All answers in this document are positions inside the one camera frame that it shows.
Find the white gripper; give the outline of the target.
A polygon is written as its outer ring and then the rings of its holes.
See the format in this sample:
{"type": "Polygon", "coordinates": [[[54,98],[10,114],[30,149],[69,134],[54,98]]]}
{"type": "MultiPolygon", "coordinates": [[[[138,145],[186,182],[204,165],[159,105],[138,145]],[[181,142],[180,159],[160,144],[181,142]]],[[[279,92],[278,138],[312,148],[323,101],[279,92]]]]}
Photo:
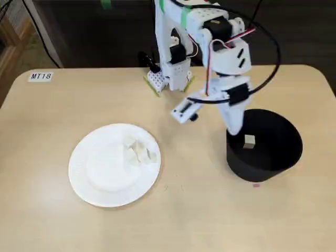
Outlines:
{"type": "Polygon", "coordinates": [[[237,135],[243,126],[245,106],[251,101],[250,90],[249,76],[218,77],[210,80],[210,99],[228,100],[220,103],[219,111],[231,135],[237,135]]]}

